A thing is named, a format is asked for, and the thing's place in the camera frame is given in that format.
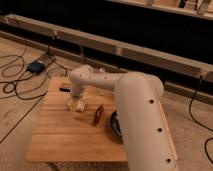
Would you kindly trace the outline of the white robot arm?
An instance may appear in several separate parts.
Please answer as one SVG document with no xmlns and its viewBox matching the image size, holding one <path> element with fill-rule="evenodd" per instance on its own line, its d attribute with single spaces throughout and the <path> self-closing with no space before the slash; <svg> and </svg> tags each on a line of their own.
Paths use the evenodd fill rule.
<svg viewBox="0 0 213 171">
<path fill-rule="evenodd" d="M 95 73 L 90 65 L 68 75 L 71 96 L 81 97 L 87 85 L 114 92 L 130 171 L 179 171 L 165 114 L 161 109 L 164 86 L 142 72 Z"/>
</svg>

